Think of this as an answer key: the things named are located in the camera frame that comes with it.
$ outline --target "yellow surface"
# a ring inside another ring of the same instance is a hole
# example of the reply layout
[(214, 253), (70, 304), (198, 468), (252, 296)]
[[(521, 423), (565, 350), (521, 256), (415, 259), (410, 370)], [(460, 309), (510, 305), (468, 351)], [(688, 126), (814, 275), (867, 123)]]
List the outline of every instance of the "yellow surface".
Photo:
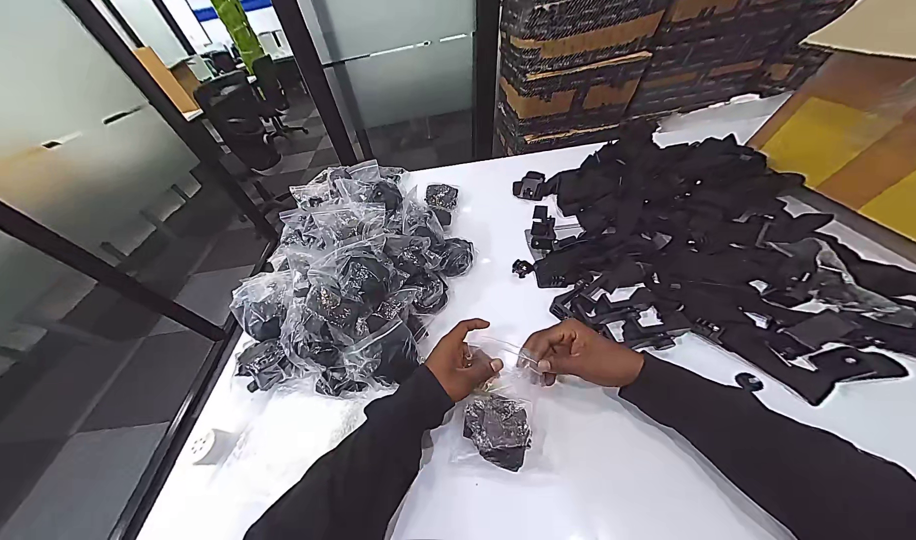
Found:
[(916, 171), (862, 206), (860, 213), (916, 241)]
[(894, 128), (899, 119), (880, 118), (844, 104), (809, 98), (761, 149), (777, 171), (803, 174), (814, 188)]

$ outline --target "black metal frame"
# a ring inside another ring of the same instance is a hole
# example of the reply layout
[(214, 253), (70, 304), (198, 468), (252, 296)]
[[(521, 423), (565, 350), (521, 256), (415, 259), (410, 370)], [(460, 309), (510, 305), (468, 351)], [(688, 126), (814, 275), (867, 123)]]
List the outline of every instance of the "black metal frame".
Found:
[(158, 9), (164, 22), (168, 24), (168, 28), (171, 29), (177, 40), (181, 43), (181, 46), (184, 47), (184, 52), (188, 53), (188, 56), (197, 55), (198, 52), (195, 51), (195, 47), (188, 41), (188, 37), (184, 34), (184, 30), (181, 30), (181, 27), (178, 26), (175, 16), (171, 14), (171, 10), (168, 9), (168, 6), (164, 5), (163, 0), (152, 0), (152, 4)]
[(338, 110), (335, 96), (331, 92), (331, 86), (324, 75), (321, 58), (311, 39), (308, 25), (304, 22), (301, 7), (297, 5), (296, 0), (272, 0), (272, 6), (281, 22), (281, 29), (288, 37), (288, 43), (291, 43), (291, 50), (295, 54), (297, 67), (301, 70), (301, 77), (304, 78), (308, 93), (311, 94), (311, 99), (318, 108), (321, 122), (324, 124), (324, 129), (328, 131), (338, 160), (343, 166), (355, 165), (358, 162), (358, 156), (354, 152), (354, 146), (351, 145), (351, 138), (347, 136), (347, 129), (344, 129), (344, 120)]
[(121, 25), (121, 28), (125, 31), (125, 34), (128, 35), (128, 38), (134, 42), (135, 47), (144, 47), (145, 43), (141, 41), (141, 38), (138, 37), (138, 33), (131, 28), (131, 25), (128, 24), (128, 21), (125, 19), (124, 15), (121, 15), (121, 12), (118, 11), (118, 7), (114, 5), (111, 0), (102, 0), (102, 4), (107, 8), (111, 13), (111, 16), (114, 17), (114, 20), (118, 21), (118, 24)]
[(198, 157), (202, 167), (209, 173), (209, 177), (221, 185), (231, 200), (248, 216), (255, 229), (268, 240), (277, 240), (277, 231), (274, 230), (272, 224), (219, 162), (224, 151), (211, 136), (211, 132), (202, 123), (189, 122), (184, 118), (184, 114), (177, 109), (175, 103), (161, 89), (151, 73), (141, 65), (138, 57), (128, 48), (128, 44), (121, 40), (121, 37), (111, 28), (91, 0), (62, 1), (80, 19), (98, 43), (101, 43), (104, 50), (114, 58), (128, 78), (145, 94), (152, 106)]
[(474, 72), (471, 94), (471, 152), (488, 160), (494, 148), (494, 101), (498, 71), (501, 0), (475, 0)]
[(155, 313), (161, 313), (204, 337), (215, 341), (226, 338), (224, 330), (198, 313), (152, 291), (134, 277), (120, 272), (78, 244), (67, 240), (64, 236), (2, 201), (0, 201), (0, 230), (82, 274), (90, 276), (99, 284), (106, 285), (128, 300)]

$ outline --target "glass wall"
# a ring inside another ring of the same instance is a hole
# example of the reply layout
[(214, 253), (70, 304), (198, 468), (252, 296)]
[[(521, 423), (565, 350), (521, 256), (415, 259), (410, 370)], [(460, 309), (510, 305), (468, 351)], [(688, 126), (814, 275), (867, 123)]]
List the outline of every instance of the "glass wall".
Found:
[[(4, 58), (0, 201), (224, 325), (267, 240), (61, 0)], [(0, 539), (106, 538), (214, 346), (0, 230)]]
[(380, 163), (471, 161), (473, 1), (298, 4), (346, 127)]

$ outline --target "office desk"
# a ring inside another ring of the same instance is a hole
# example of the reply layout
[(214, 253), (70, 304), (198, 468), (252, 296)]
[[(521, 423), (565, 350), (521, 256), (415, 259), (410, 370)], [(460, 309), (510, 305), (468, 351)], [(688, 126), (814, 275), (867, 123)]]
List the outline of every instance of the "office desk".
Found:
[[(661, 145), (737, 133), (746, 141), (764, 118), (713, 120), (656, 134)], [(531, 259), (524, 239), (537, 202), (512, 197), (512, 180), (529, 170), (550, 176), (577, 167), (600, 144), (440, 167), (412, 173), (419, 191), (446, 183), (461, 192), (451, 233), (474, 242), (478, 256), (466, 276), (451, 281), (450, 302), (421, 344), (427, 355), (461, 319), (491, 322), (483, 332), (521, 344), (530, 332), (557, 323), (548, 306), (561, 289), (538, 289), (532, 276), (512, 274), (516, 259)], [(813, 212), (789, 200), (793, 214)], [(553, 202), (546, 199), (540, 204)], [(916, 270), (916, 265), (837, 222), (834, 234), (863, 256)], [(253, 341), (243, 338), (234, 355)], [(891, 354), (911, 373), (904, 379), (839, 387), (819, 407), (736, 356), (687, 334), (656, 354), (718, 383), (734, 385), (741, 372), (764, 382), (758, 399), (773, 411), (825, 428), (916, 476), (916, 359)], [(182, 457), (160, 493), (139, 538), (239, 539), (308, 467), (364, 421), (375, 396), (331, 399), (302, 383), (250, 394), (247, 380), (224, 366)], [(546, 466), (512, 473), (451, 462), (461, 426), (452, 419), (432, 432), (435, 446), (393, 522), (392, 539), (600, 540), (640, 538), (774, 539), (787, 533), (675, 432), (663, 428), (602, 389), (567, 378), (538, 402)], [(240, 434), (221, 465), (192, 465), (190, 445), (211, 429)], [(350, 508), (347, 519), (354, 519)]]

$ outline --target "black office chair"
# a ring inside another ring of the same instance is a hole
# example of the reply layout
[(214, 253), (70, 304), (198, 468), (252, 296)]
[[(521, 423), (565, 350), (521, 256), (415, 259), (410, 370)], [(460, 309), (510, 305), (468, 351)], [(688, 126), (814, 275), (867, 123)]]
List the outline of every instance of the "black office chair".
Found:
[[(259, 175), (276, 172), (282, 156), (265, 130), (260, 115), (262, 104), (248, 83), (248, 75), (236, 71), (208, 80), (195, 90), (195, 100), (224, 144), (245, 166)], [(251, 182), (263, 199), (258, 205), (262, 214), (283, 209), (282, 202), (265, 189), (260, 177), (248, 176), (244, 180)]]
[(254, 70), (254, 76), (258, 78), (258, 87), (264, 97), (264, 110), (261, 116), (271, 121), (274, 126), (274, 135), (286, 136), (291, 132), (302, 131), (308, 134), (308, 130), (303, 127), (286, 126), (281, 119), (283, 115), (291, 108), (288, 102), (288, 96), (284, 93), (281, 86), (281, 80), (277, 77), (277, 67), (270, 55), (263, 55), (251, 64)]
[(214, 66), (219, 73), (231, 73), (238, 69), (238, 61), (236, 61), (234, 56), (227, 51), (210, 51), (204, 53), (202, 56), (211, 60), (211, 65)]

